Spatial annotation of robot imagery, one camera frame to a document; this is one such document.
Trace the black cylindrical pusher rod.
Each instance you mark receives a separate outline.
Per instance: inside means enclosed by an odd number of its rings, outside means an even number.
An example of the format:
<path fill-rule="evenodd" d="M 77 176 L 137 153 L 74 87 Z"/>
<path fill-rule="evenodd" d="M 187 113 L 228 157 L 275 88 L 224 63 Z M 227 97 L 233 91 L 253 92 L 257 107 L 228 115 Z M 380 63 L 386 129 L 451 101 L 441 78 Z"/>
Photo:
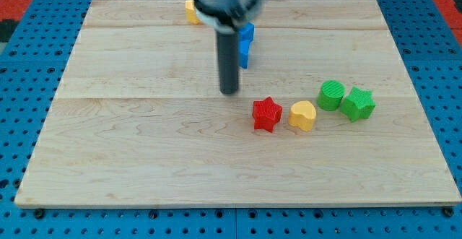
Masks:
<path fill-rule="evenodd" d="M 232 95 L 239 87 L 239 34 L 216 31 L 217 66 L 219 90 L 224 95 Z"/>

